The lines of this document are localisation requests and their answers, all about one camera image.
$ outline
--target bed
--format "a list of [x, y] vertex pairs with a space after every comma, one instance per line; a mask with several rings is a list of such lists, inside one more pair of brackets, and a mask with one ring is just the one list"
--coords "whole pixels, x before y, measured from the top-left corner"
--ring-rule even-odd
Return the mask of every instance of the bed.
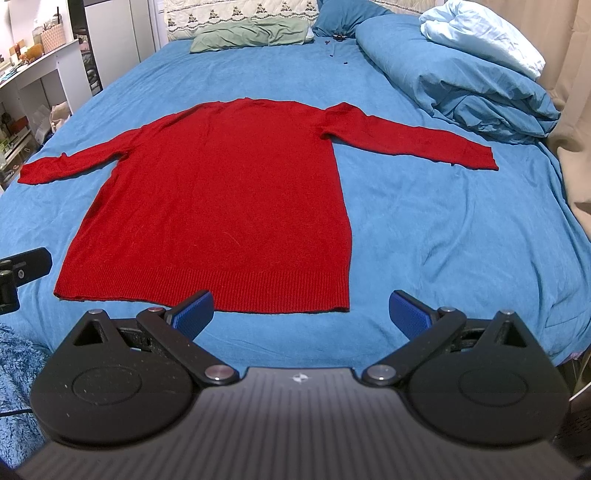
[[[388, 314], [389, 295], [399, 288], [433, 307], [451, 305], [475, 318], [513, 309], [555, 364], [589, 346], [589, 240], [565, 201], [559, 163], [541, 143], [487, 142], [430, 117], [355, 40], [316, 38], [304, 45], [196, 55], [188, 54], [189, 45], [167, 44], [110, 85], [32, 161], [82, 150], [197, 103], [249, 97], [320, 108], [348, 102], [368, 115], [487, 144], [499, 166], [468, 170], [336, 142], [353, 233], [350, 311], [216, 312], [195, 339], [199, 345], [241, 373], [251, 365], [360, 370], [407, 341]], [[20, 310], [2, 318], [34, 343], [55, 349], [92, 308], [122, 318], [149, 306], [53, 295], [67, 248], [113, 166], [39, 186], [13, 183], [0, 197], [0, 257], [37, 247], [53, 256], [51, 273], [22, 287]]]

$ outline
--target red sweater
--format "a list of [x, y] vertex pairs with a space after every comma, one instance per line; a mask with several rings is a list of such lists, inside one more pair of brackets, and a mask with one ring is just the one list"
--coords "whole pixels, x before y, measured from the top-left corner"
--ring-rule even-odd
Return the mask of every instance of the red sweater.
[[347, 103], [196, 105], [22, 168], [20, 183], [46, 183], [119, 155], [55, 295], [172, 306], [206, 288], [218, 310], [348, 309], [351, 229], [331, 136], [379, 153], [498, 169], [488, 147]]

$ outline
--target blue gripper pad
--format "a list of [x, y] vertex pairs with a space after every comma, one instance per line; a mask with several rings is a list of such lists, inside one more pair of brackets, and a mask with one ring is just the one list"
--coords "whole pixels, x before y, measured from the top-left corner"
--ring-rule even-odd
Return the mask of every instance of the blue gripper pad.
[[201, 290], [178, 306], [170, 309], [165, 316], [172, 328], [193, 340], [213, 318], [213, 295]]
[[390, 320], [409, 340], [437, 320], [437, 312], [402, 290], [394, 290], [389, 301]]

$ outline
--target gray ribbed surface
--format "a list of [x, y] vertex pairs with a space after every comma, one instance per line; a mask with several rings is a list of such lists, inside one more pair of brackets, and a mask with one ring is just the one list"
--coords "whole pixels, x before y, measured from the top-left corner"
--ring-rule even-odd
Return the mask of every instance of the gray ribbed surface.
[[[294, 381], [300, 373], [308, 380]], [[208, 388], [156, 439], [111, 452], [50, 443], [18, 472], [27, 480], [577, 476], [547, 443], [496, 452], [448, 442], [419, 425], [394, 391], [364, 387], [344, 368], [251, 368], [235, 385]]]

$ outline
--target beige curtain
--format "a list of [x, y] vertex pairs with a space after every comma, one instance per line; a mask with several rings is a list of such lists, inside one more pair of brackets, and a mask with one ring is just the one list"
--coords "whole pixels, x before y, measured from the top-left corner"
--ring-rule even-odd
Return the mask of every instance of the beige curtain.
[[519, 28], [546, 59], [539, 83], [562, 111], [548, 147], [591, 239], [591, 0], [477, 1]]

